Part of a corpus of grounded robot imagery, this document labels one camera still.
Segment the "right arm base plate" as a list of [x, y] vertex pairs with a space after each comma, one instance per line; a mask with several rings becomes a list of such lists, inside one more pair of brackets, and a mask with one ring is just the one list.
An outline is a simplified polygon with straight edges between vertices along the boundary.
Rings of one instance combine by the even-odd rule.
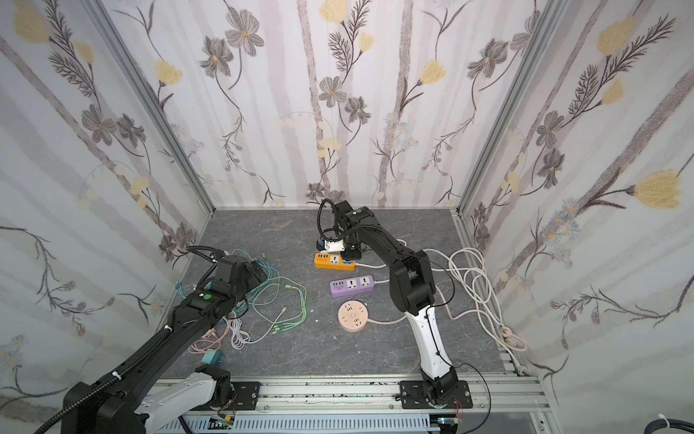
[[468, 410], [474, 406], [465, 381], [458, 381], [442, 391], [423, 381], [402, 381], [399, 402], [403, 410]]

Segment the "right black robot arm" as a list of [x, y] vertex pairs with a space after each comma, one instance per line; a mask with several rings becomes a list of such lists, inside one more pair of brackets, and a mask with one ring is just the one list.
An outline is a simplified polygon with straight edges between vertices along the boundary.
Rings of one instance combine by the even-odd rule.
[[408, 320], [419, 349], [424, 394], [430, 404], [443, 405], [457, 388], [458, 376], [437, 325], [437, 286], [428, 255], [398, 241], [369, 208], [354, 209], [346, 201], [323, 199], [316, 227], [316, 246], [326, 254], [355, 263], [367, 247], [386, 266], [391, 301]]

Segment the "purple power strip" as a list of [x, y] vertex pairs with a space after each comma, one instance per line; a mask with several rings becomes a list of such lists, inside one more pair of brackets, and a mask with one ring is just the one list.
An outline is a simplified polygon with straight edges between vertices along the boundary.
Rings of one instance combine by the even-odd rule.
[[374, 287], [375, 280], [372, 275], [346, 278], [345, 280], [334, 280], [329, 284], [329, 289], [333, 298], [345, 298], [370, 292]]

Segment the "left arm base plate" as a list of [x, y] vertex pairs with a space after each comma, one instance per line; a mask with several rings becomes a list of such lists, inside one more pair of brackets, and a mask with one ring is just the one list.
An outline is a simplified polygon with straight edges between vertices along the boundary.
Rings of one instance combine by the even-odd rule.
[[256, 410], [260, 386], [260, 382], [225, 383], [220, 389], [220, 411]]

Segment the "orange power strip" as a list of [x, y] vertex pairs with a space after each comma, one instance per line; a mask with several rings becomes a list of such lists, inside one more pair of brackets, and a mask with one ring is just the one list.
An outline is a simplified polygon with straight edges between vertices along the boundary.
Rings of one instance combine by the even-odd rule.
[[314, 257], [316, 269], [331, 269], [332, 271], [354, 271], [356, 263], [354, 261], [344, 261], [342, 256], [337, 253], [316, 253]]

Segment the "pink round power strip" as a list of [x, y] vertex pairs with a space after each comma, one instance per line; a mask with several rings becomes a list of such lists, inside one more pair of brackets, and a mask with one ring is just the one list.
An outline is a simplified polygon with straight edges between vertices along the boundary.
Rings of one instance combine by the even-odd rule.
[[367, 307], [357, 300], [346, 301], [338, 309], [338, 324], [346, 332], [358, 333], [362, 331], [367, 326], [368, 320]]

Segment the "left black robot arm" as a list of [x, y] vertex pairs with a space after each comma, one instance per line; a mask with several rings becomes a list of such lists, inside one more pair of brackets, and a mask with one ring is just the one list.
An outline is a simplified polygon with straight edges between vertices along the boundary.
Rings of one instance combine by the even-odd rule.
[[60, 424], [62, 433], [144, 433], [154, 417], [137, 414], [137, 408], [152, 386], [188, 347], [268, 278], [258, 260], [238, 255], [219, 258], [160, 330], [95, 383], [72, 387], [63, 408], [36, 431], [45, 433]]

